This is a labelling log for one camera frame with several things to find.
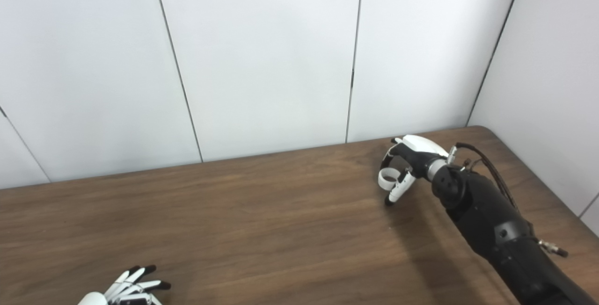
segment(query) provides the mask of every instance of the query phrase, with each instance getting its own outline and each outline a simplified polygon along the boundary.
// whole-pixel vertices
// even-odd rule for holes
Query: prosthetic hand
[[[403,158],[409,167],[398,175],[386,199],[387,205],[397,201],[415,179],[427,179],[432,183],[434,196],[466,242],[492,265],[518,302],[523,305],[597,305],[545,254],[566,257],[568,253],[537,239],[533,225],[520,215],[507,185],[485,154],[464,143],[456,143],[447,153],[434,142],[415,135],[396,138],[393,142],[396,145],[387,152],[381,172],[394,156]],[[473,171],[476,162],[470,168],[466,163],[453,164],[459,148],[473,150],[481,157],[497,187]],[[379,183],[381,177],[392,177],[390,172],[379,173]],[[408,175],[413,179],[406,180]],[[388,190],[389,185],[384,183],[381,187]]]
[[[162,305],[150,292],[152,290],[169,290],[171,284],[160,280],[139,282],[143,276],[154,271],[156,271],[156,265],[143,268],[132,267],[122,273],[105,293],[90,292],[81,299],[78,305]]]
[[[391,142],[395,145],[387,151],[387,154],[385,154],[385,158],[383,158],[379,171],[379,186],[384,190],[389,191],[389,195],[385,198],[386,205],[393,205],[402,195],[404,195],[416,180],[412,174],[413,168],[411,167],[403,169],[402,172],[389,167],[393,157],[400,153],[399,145],[405,145],[415,152],[430,153],[440,157],[448,156],[443,147],[417,135],[406,135],[403,139],[394,138]]]

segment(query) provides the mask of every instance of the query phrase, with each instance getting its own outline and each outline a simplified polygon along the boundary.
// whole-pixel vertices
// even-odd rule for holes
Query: robotic arm
[[[392,205],[415,179],[432,183],[432,192],[475,253],[485,258],[522,305],[597,305],[568,278],[546,252],[567,256],[565,250],[535,237],[533,225],[520,215],[507,185],[485,154],[472,145],[457,143],[449,153],[428,139],[415,135],[395,138],[387,152],[379,184],[391,192]],[[459,148],[477,152],[492,173],[490,179],[453,164]],[[409,167],[402,173],[389,168],[399,156]]]

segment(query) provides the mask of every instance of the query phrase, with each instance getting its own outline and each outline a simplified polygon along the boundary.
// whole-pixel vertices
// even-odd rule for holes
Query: cable
[[[497,183],[497,188],[499,188],[499,191],[501,192],[501,194],[510,202],[510,204],[514,207],[514,209],[516,209],[516,211],[519,213],[520,210],[518,209],[518,206],[516,205],[516,201],[514,200],[513,196],[511,196],[511,192],[510,192],[509,188],[507,188],[507,184],[505,183],[505,181],[503,181],[503,178],[499,174],[499,171],[497,171],[497,169],[491,163],[489,158],[487,158],[486,155],[483,152],[481,152],[480,150],[478,150],[476,147],[474,147],[473,145],[467,144],[467,143],[456,143],[455,147],[458,149],[459,148],[469,149],[481,157],[481,161],[489,169],[489,172],[493,176],[493,179],[495,179],[495,182]],[[471,169],[476,164],[476,162],[477,161],[475,161],[473,163],[473,165],[470,167]]]

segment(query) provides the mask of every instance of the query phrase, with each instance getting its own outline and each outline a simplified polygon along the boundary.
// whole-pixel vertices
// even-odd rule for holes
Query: white robotic hand
[[[379,171],[379,186],[389,192],[389,195],[385,198],[386,205],[393,205],[412,186],[414,181],[416,181],[416,178],[412,175],[411,167],[407,167],[401,172],[395,168],[389,167],[389,164],[391,164],[391,160],[394,157],[393,150],[398,145],[406,145],[415,152],[436,153],[446,158],[449,156],[447,151],[434,143],[434,141],[417,135],[406,135],[403,139],[394,138],[391,141],[395,143],[395,145],[387,151],[387,154],[385,154]]]
[[[162,305],[150,292],[169,290],[171,284],[160,280],[138,283],[143,276],[154,271],[156,265],[143,268],[136,265],[122,273],[105,293],[90,292],[78,305]]]

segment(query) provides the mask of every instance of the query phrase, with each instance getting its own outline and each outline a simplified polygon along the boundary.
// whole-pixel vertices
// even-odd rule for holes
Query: wooden table
[[[539,237],[570,251],[554,261],[599,299],[599,239],[501,141],[479,127],[422,135],[485,152]],[[0,304],[75,305],[148,264],[173,284],[156,292],[165,305],[516,304],[428,182],[383,205],[376,175],[390,145],[0,191]]]

